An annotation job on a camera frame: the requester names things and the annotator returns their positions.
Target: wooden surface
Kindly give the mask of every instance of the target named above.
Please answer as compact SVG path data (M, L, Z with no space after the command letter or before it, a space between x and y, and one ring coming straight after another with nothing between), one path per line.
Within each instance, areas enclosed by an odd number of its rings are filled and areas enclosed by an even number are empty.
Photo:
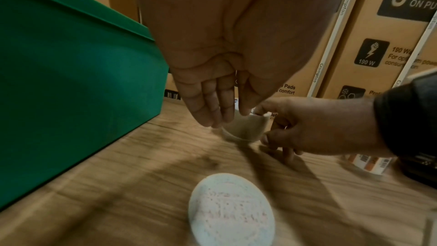
M188 199L219 172L265 193L276 246L418 246L437 190L395 169L376 177L310 154L286 167L164 102L161 115L1 212L0 246L195 245Z

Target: black square icon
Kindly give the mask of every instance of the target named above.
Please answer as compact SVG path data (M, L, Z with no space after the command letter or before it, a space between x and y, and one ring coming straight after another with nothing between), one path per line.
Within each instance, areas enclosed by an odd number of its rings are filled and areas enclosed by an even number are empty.
M361 98L364 96L365 92L366 90L360 87L343 86L340 94L338 95L338 99Z
M366 67L377 67L384 57L390 42L365 39L361 45L355 64Z

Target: fingernail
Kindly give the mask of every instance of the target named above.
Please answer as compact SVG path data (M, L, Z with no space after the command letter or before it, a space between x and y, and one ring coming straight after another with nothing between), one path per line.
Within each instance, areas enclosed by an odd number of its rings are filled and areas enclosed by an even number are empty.
M263 134L263 136L260 139L261 143L264 145L269 145L269 140L267 139L267 135Z

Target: palm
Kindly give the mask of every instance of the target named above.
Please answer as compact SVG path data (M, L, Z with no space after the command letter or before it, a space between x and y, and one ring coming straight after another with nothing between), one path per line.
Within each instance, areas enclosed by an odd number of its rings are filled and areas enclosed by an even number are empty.
M140 0L143 19L203 126L271 96L310 58L339 0Z

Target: lightning bolt icon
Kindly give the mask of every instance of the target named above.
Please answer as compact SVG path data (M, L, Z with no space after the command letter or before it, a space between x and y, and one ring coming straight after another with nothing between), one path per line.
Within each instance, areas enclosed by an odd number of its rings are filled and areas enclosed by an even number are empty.
M375 53L375 51L378 49L378 47L379 47L379 43L375 42L374 44L372 44L372 45L370 46L370 51L367 53L367 57L366 57L366 59L367 59L368 57L372 56L373 53Z

